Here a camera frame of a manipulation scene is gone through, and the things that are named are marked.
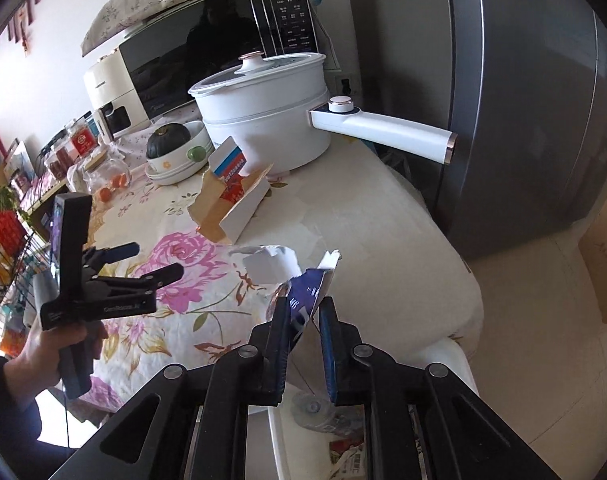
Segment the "person left hand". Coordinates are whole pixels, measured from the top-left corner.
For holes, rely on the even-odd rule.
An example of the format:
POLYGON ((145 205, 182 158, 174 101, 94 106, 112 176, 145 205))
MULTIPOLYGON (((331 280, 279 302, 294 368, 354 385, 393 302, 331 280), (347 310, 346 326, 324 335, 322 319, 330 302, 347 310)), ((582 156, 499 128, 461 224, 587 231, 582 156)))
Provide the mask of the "person left hand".
POLYGON ((42 330, 40 322, 34 322, 22 352, 3 367, 8 392, 21 411, 39 393, 60 381, 60 351, 85 341, 87 336, 87 327, 79 323, 42 330))

